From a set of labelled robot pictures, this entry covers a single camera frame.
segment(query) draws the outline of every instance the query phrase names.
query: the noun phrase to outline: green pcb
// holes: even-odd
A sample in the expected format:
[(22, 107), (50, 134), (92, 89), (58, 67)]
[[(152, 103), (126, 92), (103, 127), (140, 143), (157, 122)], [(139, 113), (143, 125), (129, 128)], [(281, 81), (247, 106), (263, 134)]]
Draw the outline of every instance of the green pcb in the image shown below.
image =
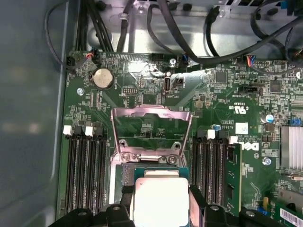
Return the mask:
[[(78, 61), (86, 54), (72, 52), (71, 56)], [(269, 60), (258, 60), (255, 66), (269, 72), (279, 72), (288, 67), (285, 61)], [(113, 75), (111, 84), (103, 89), (92, 80), (98, 67), (110, 70)], [(193, 138), (198, 128), (207, 130), (217, 125), (229, 137), (237, 137), (241, 147), (236, 146), (236, 167), (230, 162), (226, 164), (227, 168), (233, 165), (230, 168), (238, 169), (237, 173), (227, 177), (233, 190), (226, 188), (230, 198), (225, 205), (232, 213), (237, 214), (233, 208), (239, 208), (239, 203), (248, 209), (256, 209), (265, 194), (276, 196), (283, 187), (294, 191), (301, 189), (299, 183), (281, 176), (283, 170), (279, 164), (280, 126), (288, 125), (291, 118), (302, 118), (303, 115), (303, 81), (295, 73), (264, 75), (249, 68), (242, 60), (207, 66), (163, 54), (101, 53), (98, 66), (87, 60), (76, 73), (67, 75), (63, 125), (85, 127), (100, 122), (104, 129), (106, 167), (102, 179), (102, 204), (110, 202), (109, 167), (110, 157), (115, 151), (111, 110), (142, 104), (191, 112), (193, 119), (185, 149), (189, 167)], [(264, 123), (268, 114), (274, 116), (274, 123)], [(181, 120), (159, 119), (153, 115), (117, 120), (120, 138), (130, 146), (150, 149), (170, 148), (176, 141), (182, 142), (186, 126), (186, 122)], [(59, 211), (66, 207), (69, 146), (69, 140), (63, 136), (58, 217), (61, 215)], [(264, 157), (270, 158), (270, 165), (262, 163)], [(122, 166), (117, 167), (117, 185), (121, 185), (122, 169)], [(87, 191), (83, 187), (82, 195)]]

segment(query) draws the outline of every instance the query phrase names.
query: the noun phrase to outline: integrated circuit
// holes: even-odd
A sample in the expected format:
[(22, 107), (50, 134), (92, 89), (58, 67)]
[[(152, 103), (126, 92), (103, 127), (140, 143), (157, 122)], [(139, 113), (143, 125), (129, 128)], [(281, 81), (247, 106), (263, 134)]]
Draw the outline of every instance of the integrated circuit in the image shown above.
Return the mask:
[(227, 185), (226, 193), (230, 199), (233, 199), (233, 189), (234, 189), (233, 186), (231, 186), (230, 184)]
[(227, 72), (216, 72), (215, 80), (217, 83), (227, 83)]
[(270, 92), (271, 93), (281, 93), (282, 82), (279, 80), (273, 80), (270, 82)]
[(235, 154), (233, 148), (227, 148), (227, 158), (228, 160), (234, 162), (235, 161)]

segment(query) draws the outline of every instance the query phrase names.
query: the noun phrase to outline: gray cable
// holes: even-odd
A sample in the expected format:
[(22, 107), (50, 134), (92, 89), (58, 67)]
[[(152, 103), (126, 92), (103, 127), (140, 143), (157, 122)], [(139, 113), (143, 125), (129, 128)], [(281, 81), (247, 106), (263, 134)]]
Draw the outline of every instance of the gray cable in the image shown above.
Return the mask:
[(46, 37), (46, 42), (47, 42), (47, 45), (53, 55), (53, 57), (55, 58), (55, 60), (60, 64), (62, 65), (63, 67), (65, 67), (66, 69), (69, 69), (69, 70), (75, 70), (79, 67), (81, 67), (84, 62), (87, 60), (86, 57), (82, 58), (78, 63), (76, 63), (76, 65), (74, 66), (70, 66), (70, 65), (67, 65), (66, 63), (64, 63), (60, 58), (59, 56), (57, 55), (54, 47), (53, 47), (53, 44), (52, 44), (52, 41), (51, 41), (51, 38), (50, 38), (50, 35), (49, 35), (49, 27), (48, 27), (48, 21), (49, 21), (49, 16), (50, 14), (56, 9), (58, 8), (59, 6), (65, 4), (67, 2), (61, 2), (61, 3), (58, 3), (56, 5), (54, 5), (50, 10), (47, 11), (46, 15), (45, 15), (45, 19), (44, 19), (44, 31), (45, 31), (45, 37)]

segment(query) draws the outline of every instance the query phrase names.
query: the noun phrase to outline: screw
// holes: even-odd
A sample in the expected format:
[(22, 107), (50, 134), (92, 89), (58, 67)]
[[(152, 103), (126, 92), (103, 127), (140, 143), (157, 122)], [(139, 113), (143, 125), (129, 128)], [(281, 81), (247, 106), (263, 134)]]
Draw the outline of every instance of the screw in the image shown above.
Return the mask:
[(262, 160), (263, 165), (269, 166), (271, 164), (271, 159), (268, 157), (264, 157)]
[(175, 66), (176, 63), (177, 63), (177, 60), (174, 59), (174, 58), (172, 58), (172, 59), (169, 60), (169, 65), (170, 65), (170, 66)]
[(175, 164), (177, 162), (177, 158), (175, 156), (170, 156), (169, 157), (169, 163)]
[(225, 11), (224, 10), (221, 10), (220, 12), (219, 12), (219, 17), (224, 17), (225, 16)]
[(86, 215), (86, 214), (87, 214), (87, 213), (86, 213), (85, 211), (82, 211), (82, 212), (78, 213), (79, 216), (84, 216), (84, 215)]
[(130, 155), (128, 153), (123, 153), (121, 158), (122, 158), (122, 161), (128, 162), (130, 159)]
[(217, 206), (211, 206), (210, 209), (214, 210), (214, 211), (218, 211), (219, 208)]
[(84, 95), (84, 89), (83, 88), (78, 88), (77, 89), (77, 94), (80, 95), (80, 96)]
[(138, 10), (139, 10), (139, 13), (143, 13), (144, 12), (144, 7), (143, 6), (139, 6)]
[(255, 213), (252, 212), (252, 211), (246, 211), (245, 214), (248, 215), (248, 216), (250, 216), (250, 217), (254, 217), (255, 216)]
[(295, 76), (296, 76), (298, 79), (302, 79), (302, 77), (303, 77), (303, 75), (302, 75), (301, 72), (297, 72), (297, 73), (295, 74)]

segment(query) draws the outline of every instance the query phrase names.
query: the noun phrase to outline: chip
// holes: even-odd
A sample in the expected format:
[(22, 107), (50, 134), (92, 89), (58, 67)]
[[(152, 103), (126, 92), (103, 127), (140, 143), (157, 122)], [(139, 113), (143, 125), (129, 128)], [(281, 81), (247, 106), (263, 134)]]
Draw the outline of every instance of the chip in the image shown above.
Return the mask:
[(235, 161), (234, 148), (227, 148), (227, 158), (232, 162)]
[(154, 95), (144, 94), (143, 95), (143, 104), (157, 104), (157, 97)]
[(196, 108), (202, 108), (203, 102), (202, 101), (196, 101)]
[(216, 72), (215, 79), (217, 83), (227, 83), (227, 73)]
[(227, 196), (230, 199), (233, 199), (233, 186), (231, 186), (230, 184), (227, 185)]
[(274, 131), (275, 127), (276, 126), (274, 124), (264, 124), (265, 131)]
[(273, 80), (270, 82), (270, 92), (281, 93), (282, 83), (278, 80)]

